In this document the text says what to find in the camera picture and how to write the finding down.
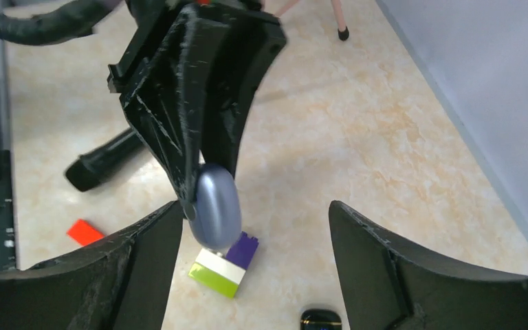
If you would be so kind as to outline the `purple white green block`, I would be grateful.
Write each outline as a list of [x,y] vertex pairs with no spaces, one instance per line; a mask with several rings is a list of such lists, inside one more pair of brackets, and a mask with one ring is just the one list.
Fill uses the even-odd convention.
[[225,254],[202,248],[188,276],[222,296],[234,298],[258,247],[258,238],[242,232]]

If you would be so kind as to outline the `black earbud case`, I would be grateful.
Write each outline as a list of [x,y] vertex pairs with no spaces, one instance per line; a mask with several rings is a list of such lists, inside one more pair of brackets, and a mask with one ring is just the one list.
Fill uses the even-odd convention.
[[342,319],[329,309],[306,309],[300,317],[300,330],[342,330]]

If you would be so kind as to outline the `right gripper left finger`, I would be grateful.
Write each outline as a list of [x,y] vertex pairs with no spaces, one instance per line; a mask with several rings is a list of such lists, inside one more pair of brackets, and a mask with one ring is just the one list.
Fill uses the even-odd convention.
[[90,245],[0,272],[0,329],[160,329],[182,225],[172,201]]

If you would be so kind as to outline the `silver blue earbud case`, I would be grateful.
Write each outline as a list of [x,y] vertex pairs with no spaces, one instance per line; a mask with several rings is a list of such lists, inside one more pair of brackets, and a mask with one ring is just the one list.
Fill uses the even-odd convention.
[[195,217],[189,221],[198,243],[211,250],[229,248],[241,236],[241,208],[233,176],[217,164],[203,164],[197,180]]

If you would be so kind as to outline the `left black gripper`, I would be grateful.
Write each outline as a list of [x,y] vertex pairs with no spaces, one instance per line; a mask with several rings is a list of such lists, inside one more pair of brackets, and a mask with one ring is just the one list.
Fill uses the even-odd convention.
[[130,127],[165,170],[182,203],[195,199],[199,142],[204,160],[231,175],[254,95],[287,43],[280,21],[267,13],[237,17],[210,70],[201,124],[201,85],[188,67],[199,8],[186,1],[126,2],[137,30],[107,84],[120,93]]

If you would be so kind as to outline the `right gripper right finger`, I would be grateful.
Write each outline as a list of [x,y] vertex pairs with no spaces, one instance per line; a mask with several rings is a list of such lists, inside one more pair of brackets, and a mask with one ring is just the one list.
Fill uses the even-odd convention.
[[528,276],[430,250],[341,201],[328,216],[352,329],[528,329]]

